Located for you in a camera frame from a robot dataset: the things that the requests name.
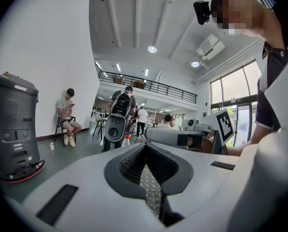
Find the railing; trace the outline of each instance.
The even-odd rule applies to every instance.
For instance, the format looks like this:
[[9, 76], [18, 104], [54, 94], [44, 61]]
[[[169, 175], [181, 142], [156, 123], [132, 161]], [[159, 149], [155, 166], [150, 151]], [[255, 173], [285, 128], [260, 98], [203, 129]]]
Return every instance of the railing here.
[[98, 72], [99, 80], [103, 82], [138, 87], [139, 83], [136, 83], [138, 81], [144, 84], [144, 86], [142, 85], [142, 87], [139, 87], [141, 89], [155, 92], [158, 94], [167, 95], [167, 96], [181, 99], [187, 102], [197, 103], [196, 94], [184, 91], [179, 88], [175, 88], [169, 85], [157, 83], [157, 82], [150, 81], [150, 80], [145, 80], [143, 78], [130, 76], [130, 75], [122, 75], [122, 74], [117, 74], [117, 73], [112, 73], [112, 72], [102, 72], [100, 70], [97, 72]]

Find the air conditioner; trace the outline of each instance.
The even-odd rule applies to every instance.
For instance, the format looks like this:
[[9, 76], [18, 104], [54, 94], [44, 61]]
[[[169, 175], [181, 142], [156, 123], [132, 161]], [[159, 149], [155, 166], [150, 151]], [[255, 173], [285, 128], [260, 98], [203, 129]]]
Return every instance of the air conditioner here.
[[211, 60], [215, 57], [221, 50], [225, 48], [225, 45], [220, 39], [216, 38], [214, 35], [210, 34], [200, 45], [197, 53], [200, 54], [203, 60]]

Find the gray t-shirt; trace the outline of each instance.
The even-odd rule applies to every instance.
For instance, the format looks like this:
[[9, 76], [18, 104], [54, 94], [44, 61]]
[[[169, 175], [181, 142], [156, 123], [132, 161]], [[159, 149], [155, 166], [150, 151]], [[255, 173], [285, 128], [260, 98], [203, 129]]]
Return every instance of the gray t-shirt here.
[[62, 109], [62, 110], [64, 110], [64, 109], [66, 109], [67, 107], [69, 107], [69, 106], [72, 105], [72, 104], [73, 104], [73, 102], [71, 101], [71, 99], [67, 101], [65, 98], [63, 98], [63, 99], [58, 100], [58, 102], [57, 102], [57, 109]]

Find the camera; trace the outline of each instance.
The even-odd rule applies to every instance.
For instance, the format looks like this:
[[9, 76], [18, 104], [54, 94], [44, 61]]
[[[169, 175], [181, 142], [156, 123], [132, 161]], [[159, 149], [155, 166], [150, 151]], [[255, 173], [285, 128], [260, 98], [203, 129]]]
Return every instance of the camera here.
[[198, 1], [193, 4], [193, 7], [200, 25], [204, 25], [205, 23], [209, 22], [211, 11], [208, 6], [208, 2]]

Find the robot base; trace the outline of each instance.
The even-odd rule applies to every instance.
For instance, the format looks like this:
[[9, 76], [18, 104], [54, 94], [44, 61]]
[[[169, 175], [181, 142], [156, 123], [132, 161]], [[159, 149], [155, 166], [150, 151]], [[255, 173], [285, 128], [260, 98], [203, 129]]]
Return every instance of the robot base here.
[[15, 184], [25, 180], [30, 179], [31, 177], [38, 174], [45, 165], [45, 160], [40, 160], [37, 163], [26, 166], [24, 168], [19, 168], [17, 172], [12, 174], [1, 174], [0, 179], [8, 184]]

